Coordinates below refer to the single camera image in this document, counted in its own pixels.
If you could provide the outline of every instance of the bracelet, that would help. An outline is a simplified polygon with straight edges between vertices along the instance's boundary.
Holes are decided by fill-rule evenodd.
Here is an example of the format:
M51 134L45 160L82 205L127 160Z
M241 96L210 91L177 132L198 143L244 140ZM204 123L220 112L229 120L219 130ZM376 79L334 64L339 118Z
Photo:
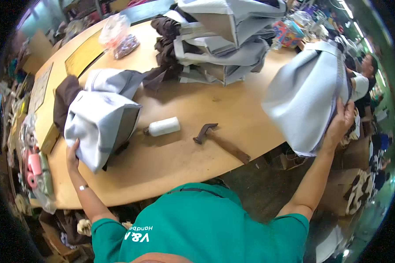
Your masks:
M79 186L79 190L80 190L80 191L83 191L83 190L85 190L86 188L89 188L89 185L85 184L84 186Z

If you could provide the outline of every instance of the white bottle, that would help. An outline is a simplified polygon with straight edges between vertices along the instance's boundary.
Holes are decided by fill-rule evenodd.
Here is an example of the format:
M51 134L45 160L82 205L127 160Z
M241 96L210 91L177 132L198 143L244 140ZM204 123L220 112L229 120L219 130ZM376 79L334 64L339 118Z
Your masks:
M149 127L144 128L144 134L156 137L163 134L173 133L178 130L180 130L179 120L177 117L172 117L149 124Z

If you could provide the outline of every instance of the hammer handle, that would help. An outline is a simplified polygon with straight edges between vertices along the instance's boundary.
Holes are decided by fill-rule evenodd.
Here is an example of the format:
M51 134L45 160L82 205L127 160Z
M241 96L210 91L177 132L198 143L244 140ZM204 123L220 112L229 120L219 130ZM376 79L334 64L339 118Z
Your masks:
M243 164L247 164L250 161L250 156L242 150L238 149L232 142L225 140L224 138L216 135L211 128L206 131L206 136L216 142L222 149L229 152L231 155L240 160Z

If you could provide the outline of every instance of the oval table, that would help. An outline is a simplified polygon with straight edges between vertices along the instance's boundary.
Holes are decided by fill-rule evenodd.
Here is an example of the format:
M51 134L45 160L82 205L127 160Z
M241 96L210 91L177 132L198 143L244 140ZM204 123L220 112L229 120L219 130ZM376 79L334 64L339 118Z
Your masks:
M36 132L41 145L53 122L53 90L67 76L64 61L90 36L99 31L105 20L86 29L58 50L37 72L38 77L53 63L43 105L37 110ZM121 60L112 54L101 56L79 78L84 86L93 69L133 69L145 72L157 67L154 44L158 33L150 22L135 25L129 33L136 35L139 47ZM181 84L167 82L157 93L139 88L133 98L143 105L138 128L130 145L109 160L107 171L93 174L82 162L79 171L106 206L128 204L161 195L188 182L202 182L242 165L210 140L203 145L192 138L205 123L219 123L216 134L235 143L255 159L284 142L281 132L264 113L260 103L266 88L281 66L295 57L295 51L282 48L270 51L263 70L250 73L245 81L223 87L221 84ZM177 116L179 132L159 137L142 132L149 123ZM68 176L66 143L59 138L48 156L56 206L59 209L80 209L81 205Z

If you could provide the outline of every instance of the green t-shirt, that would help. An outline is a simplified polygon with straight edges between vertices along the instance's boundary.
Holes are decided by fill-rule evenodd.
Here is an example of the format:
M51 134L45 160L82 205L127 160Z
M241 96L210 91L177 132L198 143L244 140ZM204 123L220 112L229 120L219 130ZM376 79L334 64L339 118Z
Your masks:
M300 214L253 221L238 196L222 186L188 183L146 207L135 224L101 219L92 225L95 263L130 262L149 253L183 256L194 263L302 262L309 221Z

